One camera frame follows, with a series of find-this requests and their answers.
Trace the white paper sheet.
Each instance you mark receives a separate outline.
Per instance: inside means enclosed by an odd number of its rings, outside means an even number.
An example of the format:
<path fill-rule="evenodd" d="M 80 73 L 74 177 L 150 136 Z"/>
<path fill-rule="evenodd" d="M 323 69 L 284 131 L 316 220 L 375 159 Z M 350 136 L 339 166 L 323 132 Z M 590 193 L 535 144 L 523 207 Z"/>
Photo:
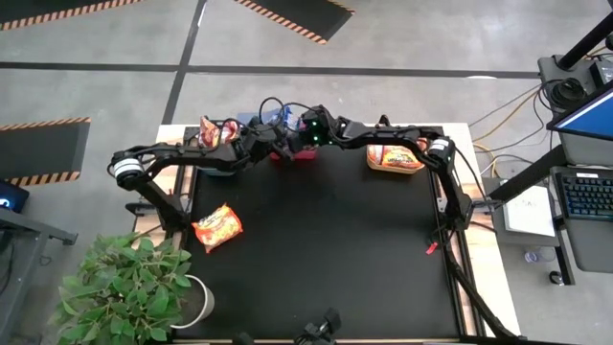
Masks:
<path fill-rule="evenodd" d="M 548 189 L 532 186 L 503 205 L 505 227 L 512 232 L 554 237 Z"/>

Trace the pink Maruchan ramen pack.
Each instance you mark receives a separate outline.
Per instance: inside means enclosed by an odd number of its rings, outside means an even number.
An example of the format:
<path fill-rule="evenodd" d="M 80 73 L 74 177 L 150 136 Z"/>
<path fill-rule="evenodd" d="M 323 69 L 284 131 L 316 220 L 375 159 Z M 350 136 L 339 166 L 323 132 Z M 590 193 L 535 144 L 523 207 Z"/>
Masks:
<path fill-rule="evenodd" d="M 206 116 L 200 118 L 199 143 L 205 148 L 215 148 L 220 139 L 221 127 Z"/>
<path fill-rule="evenodd" d="M 240 136 L 240 124 L 235 120 L 224 122 L 221 125 L 220 140 L 222 144 L 230 143 Z"/>

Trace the grey equipment box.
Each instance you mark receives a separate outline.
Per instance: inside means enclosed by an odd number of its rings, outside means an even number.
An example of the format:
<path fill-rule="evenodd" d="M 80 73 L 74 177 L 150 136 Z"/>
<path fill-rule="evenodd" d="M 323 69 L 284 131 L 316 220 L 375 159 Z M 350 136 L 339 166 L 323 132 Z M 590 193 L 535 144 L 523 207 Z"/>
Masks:
<path fill-rule="evenodd" d="M 537 61 L 539 76 L 542 82 L 574 78 L 580 82 L 587 94 L 591 94 L 597 89 L 590 73 L 590 66 L 594 63 L 594 60 L 582 59 L 566 71 L 556 65 L 556 59 L 557 56 L 541 57 Z"/>

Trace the black backlit keyboard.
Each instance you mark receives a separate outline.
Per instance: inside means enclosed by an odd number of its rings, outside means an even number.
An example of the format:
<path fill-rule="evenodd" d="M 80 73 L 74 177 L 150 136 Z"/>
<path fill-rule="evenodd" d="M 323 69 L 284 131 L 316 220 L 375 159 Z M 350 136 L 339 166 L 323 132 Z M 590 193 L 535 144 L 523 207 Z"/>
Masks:
<path fill-rule="evenodd" d="M 613 222 L 613 172 L 570 169 L 556 172 L 554 177 L 566 218 Z"/>

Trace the grey desk frame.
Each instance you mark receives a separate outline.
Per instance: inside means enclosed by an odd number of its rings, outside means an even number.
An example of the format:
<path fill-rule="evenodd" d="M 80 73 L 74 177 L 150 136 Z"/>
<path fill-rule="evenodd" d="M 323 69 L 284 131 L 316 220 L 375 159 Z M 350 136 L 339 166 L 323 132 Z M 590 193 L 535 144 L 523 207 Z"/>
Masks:
<path fill-rule="evenodd" d="M 78 234 L 2 208 L 0 231 L 9 234 L 13 243 L 7 275 L 0 275 L 0 345 L 7 345 L 47 241 L 74 245 Z"/>

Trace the black office chair base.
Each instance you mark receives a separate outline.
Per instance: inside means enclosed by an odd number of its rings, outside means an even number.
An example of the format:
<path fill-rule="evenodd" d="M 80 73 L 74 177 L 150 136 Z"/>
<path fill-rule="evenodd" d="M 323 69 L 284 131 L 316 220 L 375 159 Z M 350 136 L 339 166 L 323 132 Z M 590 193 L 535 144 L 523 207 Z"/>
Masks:
<path fill-rule="evenodd" d="M 295 336 L 291 345 L 337 345 L 333 335 L 341 328 L 339 311 L 329 308 L 319 323 L 307 323 L 302 332 Z M 238 333 L 231 342 L 232 345 L 257 345 L 255 339 L 248 333 Z"/>

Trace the black stand leg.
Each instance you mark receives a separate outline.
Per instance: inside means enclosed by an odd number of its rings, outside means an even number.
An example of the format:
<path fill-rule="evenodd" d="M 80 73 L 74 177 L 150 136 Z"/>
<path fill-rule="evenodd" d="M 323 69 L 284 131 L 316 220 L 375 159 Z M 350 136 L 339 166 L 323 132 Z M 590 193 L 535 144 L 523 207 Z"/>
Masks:
<path fill-rule="evenodd" d="M 533 185 L 547 178 L 551 169 L 563 167 L 568 163 L 566 153 L 562 145 L 558 145 L 532 163 L 528 168 L 512 177 L 498 188 L 488 193 L 488 198 L 509 202 L 515 197 L 531 188 Z"/>

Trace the pink-red plastic bin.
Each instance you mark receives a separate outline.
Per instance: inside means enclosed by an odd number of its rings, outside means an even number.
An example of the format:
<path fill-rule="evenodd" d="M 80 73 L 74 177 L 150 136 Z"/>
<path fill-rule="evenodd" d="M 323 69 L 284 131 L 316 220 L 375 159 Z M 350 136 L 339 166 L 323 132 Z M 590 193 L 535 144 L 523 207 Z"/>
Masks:
<path fill-rule="evenodd" d="M 302 149 L 294 152 L 289 147 L 281 147 L 280 149 L 273 149 L 268 156 L 275 161 L 299 161 L 313 160 L 316 157 L 316 153 L 316 149 Z"/>

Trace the monitor with blue screen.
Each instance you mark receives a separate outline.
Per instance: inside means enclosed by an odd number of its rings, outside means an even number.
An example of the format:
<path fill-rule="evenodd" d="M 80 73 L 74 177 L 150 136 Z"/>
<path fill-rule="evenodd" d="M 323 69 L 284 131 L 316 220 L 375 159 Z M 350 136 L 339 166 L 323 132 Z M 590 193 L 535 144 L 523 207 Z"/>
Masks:
<path fill-rule="evenodd" d="M 613 81 L 579 105 L 555 116 L 546 125 L 552 131 L 613 141 Z"/>

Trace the black hazard-striped floor mat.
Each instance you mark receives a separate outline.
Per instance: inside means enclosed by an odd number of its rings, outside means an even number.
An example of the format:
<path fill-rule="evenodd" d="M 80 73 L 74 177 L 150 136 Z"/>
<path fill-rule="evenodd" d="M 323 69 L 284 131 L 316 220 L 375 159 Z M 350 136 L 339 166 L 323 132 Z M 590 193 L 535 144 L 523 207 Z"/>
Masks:
<path fill-rule="evenodd" d="M 355 15 L 355 10 L 337 0 L 234 1 L 320 45 L 327 44 Z"/>
<path fill-rule="evenodd" d="M 105 11 L 143 0 L 0 0 L 0 31 Z"/>
<path fill-rule="evenodd" d="M 18 187 L 80 178 L 89 117 L 0 126 L 0 180 Z"/>

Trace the black table mat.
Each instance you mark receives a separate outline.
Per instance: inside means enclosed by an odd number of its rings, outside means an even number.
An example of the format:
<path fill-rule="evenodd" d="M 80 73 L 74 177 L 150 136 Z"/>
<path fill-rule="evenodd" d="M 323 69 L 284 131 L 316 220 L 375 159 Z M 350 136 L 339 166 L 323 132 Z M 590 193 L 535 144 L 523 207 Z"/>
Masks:
<path fill-rule="evenodd" d="M 271 159 L 231 176 L 200 172 L 193 218 L 227 205 L 242 232 L 206 251 L 189 236 L 191 274 L 213 293 L 210 316 L 182 339 L 290 339 L 329 309 L 340 339 L 451 338 L 459 333 L 437 227 L 432 178 L 378 172 L 361 149 Z"/>

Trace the black pole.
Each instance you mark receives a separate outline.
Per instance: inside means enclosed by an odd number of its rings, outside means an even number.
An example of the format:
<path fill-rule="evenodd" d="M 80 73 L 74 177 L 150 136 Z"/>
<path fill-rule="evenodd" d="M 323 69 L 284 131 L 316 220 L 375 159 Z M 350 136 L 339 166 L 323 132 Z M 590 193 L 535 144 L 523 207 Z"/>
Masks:
<path fill-rule="evenodd" d="M 586 34 L 573 48 L 556 61 L 556 66 L 569 70 L 585 55 L 594 49 L 601 41 L 613 32 L 613 11 Z"/>

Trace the grey computer cart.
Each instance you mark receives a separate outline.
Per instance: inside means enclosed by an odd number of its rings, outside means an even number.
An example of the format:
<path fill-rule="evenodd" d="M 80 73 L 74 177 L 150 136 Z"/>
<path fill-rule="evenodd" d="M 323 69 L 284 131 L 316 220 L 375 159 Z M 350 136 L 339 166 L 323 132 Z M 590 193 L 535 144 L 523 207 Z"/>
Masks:
<path fill-rule="evenodd" d="M 566 133 L 560 135 L 560 141 L 568 163 L 552 169 L 555 189 L 554 174 L 564 170 L 613 172 L 613 141 Z M 578 268 L 583 271 L 613 273 L 613 222 L 566 218 L 563 213 L 562 218 Z"/>

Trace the green potted plant white pot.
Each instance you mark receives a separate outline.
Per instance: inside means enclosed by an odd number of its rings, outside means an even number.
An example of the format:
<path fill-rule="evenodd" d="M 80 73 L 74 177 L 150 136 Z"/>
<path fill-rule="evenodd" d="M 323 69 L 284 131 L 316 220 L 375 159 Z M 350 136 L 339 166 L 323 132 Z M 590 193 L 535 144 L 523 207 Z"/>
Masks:
<path fill-rule="evenodd" d="M 148 345 L 206 318 L 212 293 L 190 275 L 191 254 L 172 239 L 98 236 L 58 288 L 50 323 L 57 345 Z"/>

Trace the black device blue light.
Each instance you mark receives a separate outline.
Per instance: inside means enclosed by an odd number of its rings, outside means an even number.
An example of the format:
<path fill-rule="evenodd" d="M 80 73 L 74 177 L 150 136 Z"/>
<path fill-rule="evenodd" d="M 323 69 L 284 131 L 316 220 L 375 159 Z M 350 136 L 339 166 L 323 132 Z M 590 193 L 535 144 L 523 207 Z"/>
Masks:
<path fill-rule="evenodd" d="M 29 196 L 27 190 L 0 180 L 0 208 L 21 213 Z"/>

